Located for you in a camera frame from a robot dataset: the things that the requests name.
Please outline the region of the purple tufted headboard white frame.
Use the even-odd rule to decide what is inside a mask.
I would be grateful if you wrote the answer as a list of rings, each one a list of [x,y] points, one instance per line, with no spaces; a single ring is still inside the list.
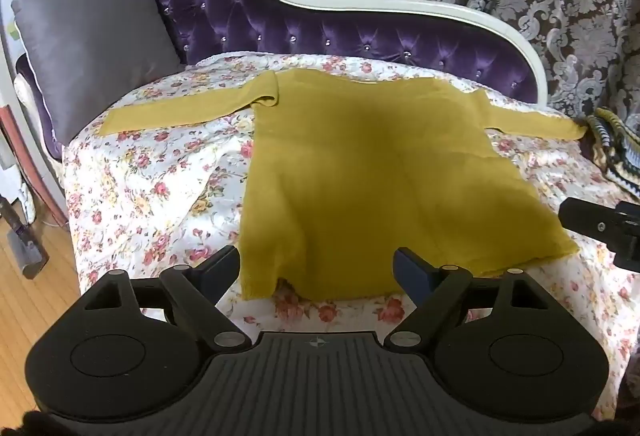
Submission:
[[[155,1],[181,68],[229,52],[361,57],[432,68],[529,104],[548,100],[533,46],[469,7],[424,0]],[[26,51],[18,66],[32,85],[44,135],[58,143]]]

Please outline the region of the striped crochet blanket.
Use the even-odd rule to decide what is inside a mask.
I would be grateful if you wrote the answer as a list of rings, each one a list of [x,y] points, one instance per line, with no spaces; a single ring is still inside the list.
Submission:
[[[582,154],[603,176],[639,198],[639,134],[608,108],[596,108],[586,117],[580,140]]]

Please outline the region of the grey satin pillow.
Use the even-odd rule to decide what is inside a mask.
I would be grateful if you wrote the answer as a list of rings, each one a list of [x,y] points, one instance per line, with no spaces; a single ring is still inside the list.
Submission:
[[[17,30],[59,143],[181,68],[155,0],[13,0]]]

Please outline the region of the mustard yellow knit sweater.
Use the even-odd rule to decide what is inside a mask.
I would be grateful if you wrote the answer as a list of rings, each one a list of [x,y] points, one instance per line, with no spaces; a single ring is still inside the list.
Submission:
[[[476,275],[577,251],[488,132],[577,139],[582,128],[436,78],[270,71],[239,89],[112,110],[101,131],[191,125],[243,108],[255,118],[239,234],[247,299],[269,297],[280,281],[313,301],[392,293],[401,247]]]

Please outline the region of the floral bedspread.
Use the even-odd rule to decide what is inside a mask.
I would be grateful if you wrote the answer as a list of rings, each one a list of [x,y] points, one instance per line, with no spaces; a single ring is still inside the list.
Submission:
[[[462,92],[483,88],[491,104],[518,111],[534,106],[490,86],[435,69],[310,54],[239,52],[202,60],[122,97],[114,108],[242,86],[264,71],[324,71],[363,81],[439,78]],[[188,127],[100,136],[108,111],[63,150],[63,183],[70,213],[80,292],[111,269],[132,278],[156,277],[175,264],[195,266],[238,237],[246,172],[252,156],[250,109]],[[612,207],[634,201],[582,156],[577,141],[545,141],[488,132],[496,152],[533,184],[540,200],[557,209],[567,197]],[[618,390],[639,330],[639,275],[616,268],[603,243],[570,233],[580,252],[529,271],[602,344],[610,374],[594,416],[613,419]],[[367,300],[318,302],[283,285],[273,297],[241,299],[235,283],[217,305],[256,338],[262,331],[376,331],[380,338],[414,309],[392,294]]]

